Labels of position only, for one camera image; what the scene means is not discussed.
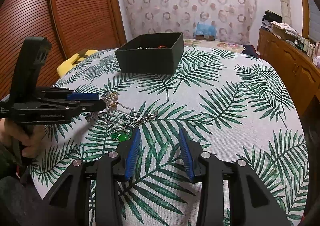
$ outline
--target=metal screw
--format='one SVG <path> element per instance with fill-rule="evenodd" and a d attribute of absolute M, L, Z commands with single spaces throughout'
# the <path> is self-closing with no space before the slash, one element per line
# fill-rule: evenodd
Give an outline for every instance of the metal screw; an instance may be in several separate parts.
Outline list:
<path fill-rule="evenodd" d="M 211 154 L 210 154 L 209 152 L 202 152 L 202 153 L 201 153 L 201 156 L 202 156 L 203 158 L 209 158 L 209 157 L 211 156 Z"/>
<path fill-rule="evenodd" d="M 238 163 L 239 166 L 246 166 L 247 165 L 247 162 L 245 160 L 243 160 L 243 159 L 239 159 L 237 161 L 237 163 Z"/>
<path fill-rule="evenodd" d="M 81 163 L 82 163 L 82 161 L 80 159 L 73 160 L 73 162 L 72 162 L 72 164 L 74 166 L 79 166 L 79 165 L 81 165 Z"/>
<path fill-rule="evenodd" d="M 111 151 L 111 152 L 109 152 L 108 156 L 110 156 L 111 158 L 115 158 L 115 157 L 118 156 L 118 152 L 116 152 L 116 151 Z"/>

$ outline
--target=open box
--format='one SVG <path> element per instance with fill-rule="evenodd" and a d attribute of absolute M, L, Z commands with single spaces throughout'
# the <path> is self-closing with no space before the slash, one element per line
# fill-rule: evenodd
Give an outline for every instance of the open box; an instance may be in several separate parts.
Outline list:
<path fill-rule="evenodd" d="M 174 74 L 183 54 L 183 33 L 139 35 L 115 54 L 121 72 Z"/>

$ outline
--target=green gemstone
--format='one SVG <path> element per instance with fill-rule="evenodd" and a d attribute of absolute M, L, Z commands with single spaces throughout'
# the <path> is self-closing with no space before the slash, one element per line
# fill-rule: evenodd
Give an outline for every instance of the green gemstone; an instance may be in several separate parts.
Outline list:
<path fill-rule="evenodd" d="M 126 141 L 129 139 L 129 135 L 125 134 L 125 133 L 122 133 L 120 136 L 119 136 L 119 142 L 122 142 L 122 141 Z"/>
<path fill-rule="evenodd" d="M 113 140 L 117 140 L 117 139 L 118 139 L 118 134 L 112 133 L 112 134 L 111 134 L 111 138 L 112 138 Z"/>

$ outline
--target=leaf print tablecloth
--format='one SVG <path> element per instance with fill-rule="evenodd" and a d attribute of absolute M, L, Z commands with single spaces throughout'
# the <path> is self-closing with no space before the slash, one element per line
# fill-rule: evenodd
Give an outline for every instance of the leaf print tablecloth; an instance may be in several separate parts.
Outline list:
<path fill-rule="evenodd" d="M 142 147 L 135 175 L 120 183 L 124 225 L 195 225 L 201 183 L 186 178 L 178 127 L 220 160 L 245 159 L 272 192 L 292 225 L 303 214 L 308 156 L 297 111 L 281 79 L 264 60 L 219 49 L 185 47 L 173 76 L 120 73 L 114 50 L 97 52 L 56 87 L 78 92 L 115 91 L 119 101 L 157 119 L 140 126 Z M 42 197 L 73 159 L 97 160 L 116 148 L 113 125 L 91 126 L 85 116 L 46 127 L 42 154 L 30 167 Z M 230 211 L 227 183 L 225 225 Z M 90 225 L 94 225 L 95 181 Z"/>

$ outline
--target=floral bedspread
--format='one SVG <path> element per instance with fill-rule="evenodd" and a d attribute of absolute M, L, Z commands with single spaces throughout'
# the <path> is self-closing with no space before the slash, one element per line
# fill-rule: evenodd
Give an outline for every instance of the floral bedspread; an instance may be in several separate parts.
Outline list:
<path fill-rule="evenodd" d="M 142 147 L 135 175 L 120 184 L 124 225 L 196 225 L 201 183 L 186 178 L 178 127 L 220 160 L 245 159 L 276 198 L 292 225 L 303 215 L 308 192 L 307 148 L 287 89 L 264 60 L 217 48 L 187 46 L 173 76 L 120 73 L 114 50 L 97 52 L 74 67 L 56 87 L 103 94 L 141 112 L 157 111 L 140 126 Z M 46 128 L 42 154 L 30 167 L 42 197 L 73 159 L 92 161 L 116 148 L 114 126 L 90 126 L 85 114 Z M 225 192 L 225 225 L 229 199 Z M 90 225 L 94 225 L 95 181 Z"/>

